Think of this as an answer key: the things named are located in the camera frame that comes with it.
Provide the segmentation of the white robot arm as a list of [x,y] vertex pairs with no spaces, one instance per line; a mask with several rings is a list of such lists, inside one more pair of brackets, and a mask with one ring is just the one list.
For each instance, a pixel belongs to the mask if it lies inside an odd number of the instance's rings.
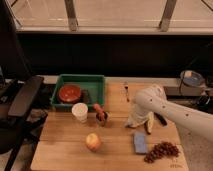
[[144,124],[151,113],[160,114],[213,142],[213,115],[169,102],[162,86],[151,85],[135,93],[126,126],[135,128]]

